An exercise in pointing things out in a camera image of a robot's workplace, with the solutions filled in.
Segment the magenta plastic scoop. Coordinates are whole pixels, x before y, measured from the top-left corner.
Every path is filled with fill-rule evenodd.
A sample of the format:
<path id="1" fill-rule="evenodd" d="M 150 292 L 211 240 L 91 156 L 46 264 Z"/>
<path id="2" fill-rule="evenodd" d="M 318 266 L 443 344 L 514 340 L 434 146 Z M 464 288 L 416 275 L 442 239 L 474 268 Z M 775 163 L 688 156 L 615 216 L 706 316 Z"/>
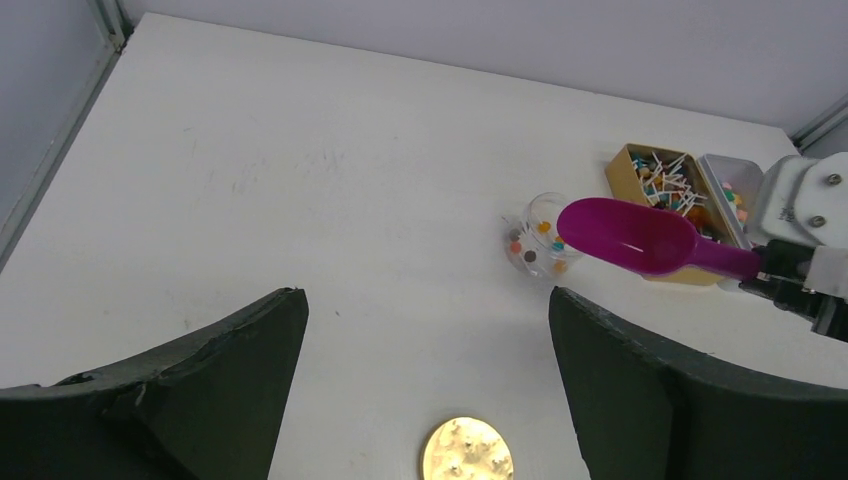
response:
<path id="1" fill-rule="evenodd" d="M 574 201 L 556 227 L 575 250 L 641 275 L 668 276 L 693 266 L 747 281 L 760 271 L 757 253 L 708 240 L 680 215 L 617 199 Z"/>

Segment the clear plastic jar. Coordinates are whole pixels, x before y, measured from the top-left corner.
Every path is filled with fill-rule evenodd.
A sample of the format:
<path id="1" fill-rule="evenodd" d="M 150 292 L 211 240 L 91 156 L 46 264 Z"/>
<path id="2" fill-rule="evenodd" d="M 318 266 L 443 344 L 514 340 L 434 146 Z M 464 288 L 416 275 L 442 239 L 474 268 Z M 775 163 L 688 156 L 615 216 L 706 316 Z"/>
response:
<path id="1" fill-rule="evenodd" d="M 537 195 L 516 215 L 505 217 L 503 244 L 507 259 L 540 282 L 558 282 L 582 254 L 568 245 L 557 220 L 568 199 L 560 193 Z"/>

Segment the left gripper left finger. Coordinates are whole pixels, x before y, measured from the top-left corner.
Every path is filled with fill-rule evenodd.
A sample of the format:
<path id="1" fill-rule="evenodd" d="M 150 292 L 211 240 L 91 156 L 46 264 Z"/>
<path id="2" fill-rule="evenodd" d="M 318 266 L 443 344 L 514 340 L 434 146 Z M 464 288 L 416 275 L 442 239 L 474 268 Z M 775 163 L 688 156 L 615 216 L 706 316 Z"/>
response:
<path id="1" fill-rule="evenodd" d="M 304 339 L 301 289 L 52 386 L 1 392 L 5 479 L 264 479 Z"/>

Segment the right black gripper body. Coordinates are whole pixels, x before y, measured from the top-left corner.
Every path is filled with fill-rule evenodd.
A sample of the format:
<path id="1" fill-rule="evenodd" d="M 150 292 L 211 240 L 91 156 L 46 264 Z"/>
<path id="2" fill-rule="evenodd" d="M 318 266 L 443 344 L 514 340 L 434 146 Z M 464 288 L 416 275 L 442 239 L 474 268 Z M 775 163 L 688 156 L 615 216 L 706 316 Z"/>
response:
<path id="1" fill-rule="evenodd" d="M 739 283 L 742 291 L 810 321 L 814 333 L 847 341 L 847 300 L 804 285 L 814 259 L 813 247 L 771 240 L 753 252 L 760 256 L 760 271 Z"/>

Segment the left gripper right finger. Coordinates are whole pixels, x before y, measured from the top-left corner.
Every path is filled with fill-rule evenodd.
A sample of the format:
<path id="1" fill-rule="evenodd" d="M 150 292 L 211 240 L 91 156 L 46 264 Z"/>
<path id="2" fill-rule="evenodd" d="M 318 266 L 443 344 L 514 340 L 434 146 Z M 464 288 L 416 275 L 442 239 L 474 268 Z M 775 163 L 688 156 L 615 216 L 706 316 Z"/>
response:
<path id="1" fill-rule="evenodd" d="M 549 327 L 594 479 L 843 479 L 847 393 L 741 367 L 557 287 Z"/>

